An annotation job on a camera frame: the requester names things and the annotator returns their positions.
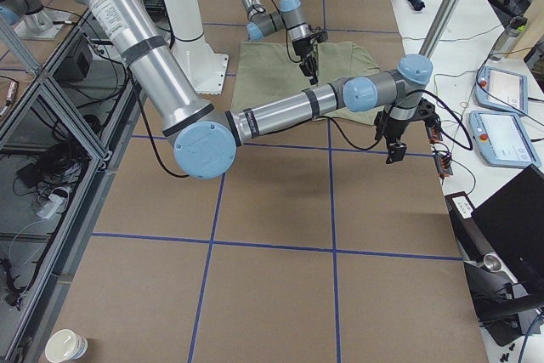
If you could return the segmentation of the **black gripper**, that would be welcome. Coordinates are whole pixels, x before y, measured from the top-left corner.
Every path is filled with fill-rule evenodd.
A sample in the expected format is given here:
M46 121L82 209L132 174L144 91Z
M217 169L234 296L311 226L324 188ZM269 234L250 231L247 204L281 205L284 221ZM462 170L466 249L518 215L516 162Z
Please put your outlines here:
M318 62L316 59L316 41L312 37L300 38L292 42L299 68L309 79L311 85L318 83Z
M376 126L375 140L385 139L385 145L388 149L386 163L392 164L403 161L407 144L401 138L408 126L408 121L394 119L385 111L379 111L375 117L374 125Z

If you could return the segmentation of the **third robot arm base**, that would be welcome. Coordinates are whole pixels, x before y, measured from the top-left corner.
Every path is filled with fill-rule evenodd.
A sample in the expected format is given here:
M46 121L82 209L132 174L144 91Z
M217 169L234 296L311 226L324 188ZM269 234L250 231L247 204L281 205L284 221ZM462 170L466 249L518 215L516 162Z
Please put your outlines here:
M1 0L1 18L27 40L53 40L61 28L41 0Z

